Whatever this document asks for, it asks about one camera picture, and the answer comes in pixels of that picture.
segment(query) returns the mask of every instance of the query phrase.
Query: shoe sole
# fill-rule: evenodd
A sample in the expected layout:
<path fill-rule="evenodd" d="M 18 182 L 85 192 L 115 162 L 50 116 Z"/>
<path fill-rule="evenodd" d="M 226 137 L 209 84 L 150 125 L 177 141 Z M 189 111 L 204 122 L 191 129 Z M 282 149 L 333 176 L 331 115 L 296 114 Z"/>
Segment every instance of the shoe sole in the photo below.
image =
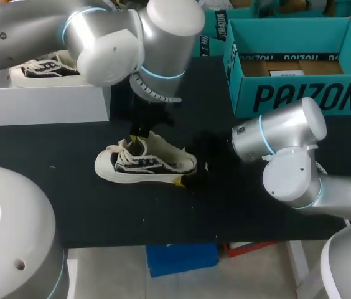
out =
<path fill-rule="evenodd" d="M 162 182 L 174 184 L 182 177 L 182 174 L 128 174 L 128 173 L 108 173 L 100 170 L 95 164 L 95 173 L 99 177 L 118 184 L 134 184 L 141 182 Z"/>

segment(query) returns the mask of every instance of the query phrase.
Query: white shoe box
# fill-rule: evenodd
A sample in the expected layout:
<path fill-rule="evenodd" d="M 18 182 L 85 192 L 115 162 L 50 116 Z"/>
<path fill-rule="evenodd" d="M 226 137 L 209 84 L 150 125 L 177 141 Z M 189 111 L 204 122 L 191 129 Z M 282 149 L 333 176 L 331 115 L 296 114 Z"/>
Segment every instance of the white shoe box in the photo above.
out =
<path fill-rule="evenodd" d="M 0 126 L 109 121 L 110 87 L 19 88 L 8 74 L 0 70 Z"/>

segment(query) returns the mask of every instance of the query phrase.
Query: floor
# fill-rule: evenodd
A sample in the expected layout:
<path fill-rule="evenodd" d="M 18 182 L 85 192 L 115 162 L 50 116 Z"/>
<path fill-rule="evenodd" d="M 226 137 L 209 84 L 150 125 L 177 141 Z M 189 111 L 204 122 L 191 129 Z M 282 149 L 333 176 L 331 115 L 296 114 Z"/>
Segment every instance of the floor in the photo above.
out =
<path fill-rule="evenodd" d="M 310 266 L 322 246 L 315 241 L 304 247 Z M 157 278 L 149 276 L 145 247 L 73 249 L 69 259 L 77 272 L 69 299 L 296 299 L 284 243 L 220 259 L 216 267 Z"/>

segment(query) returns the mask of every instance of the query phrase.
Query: black table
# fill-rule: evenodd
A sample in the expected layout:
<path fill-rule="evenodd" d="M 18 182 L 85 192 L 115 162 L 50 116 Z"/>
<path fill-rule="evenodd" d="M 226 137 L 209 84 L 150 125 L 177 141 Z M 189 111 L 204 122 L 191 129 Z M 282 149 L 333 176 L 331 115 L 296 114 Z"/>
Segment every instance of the black table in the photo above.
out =
<path fill-rule="evenodd" d="M 193 60 L 181 91 L 175 127 L 156 128 L 172 144 L 184 146 L 196 131 L 228 130 L 241 121 L 233 116 L 222 60 Z M 116 89 L 114 95 L 121 100 Z M 328 117 L 327 126 L 317 160 L 329 174 L 351 175 L 351 116 Z M 128 130 L 129 123 L 118 120 L 0 127 L 0 166 L 42 188 L 67 247 L 328 239 L 344 227 L 342 219 L 303 215 L 270 197 L 262 162 L 214 174 L 207 189 L 194 192 L 104 181 L 94 160 Z"/>

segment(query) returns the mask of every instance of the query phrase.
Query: sneaker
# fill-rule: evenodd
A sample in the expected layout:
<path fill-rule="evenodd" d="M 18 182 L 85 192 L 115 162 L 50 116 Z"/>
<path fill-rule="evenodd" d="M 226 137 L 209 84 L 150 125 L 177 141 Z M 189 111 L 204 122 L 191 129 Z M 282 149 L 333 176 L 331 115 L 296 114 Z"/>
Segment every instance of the sneaker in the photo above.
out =
<path fill-rule="evenodd" d="M 98 155 L 95 172 L 120 184 L 155 181 L 180 185 L 181 177 L 194 173 L 196 164 L 195 156 L 150 132 L 147 140 L 137 137 L 134 143 L 121 140 L 108 146 Z"/>
<path fill-rule="evenodd" d="M 16 87 L 88 85 L 66 50 L 13 67 L 9 71 L 9 76 Z"/>

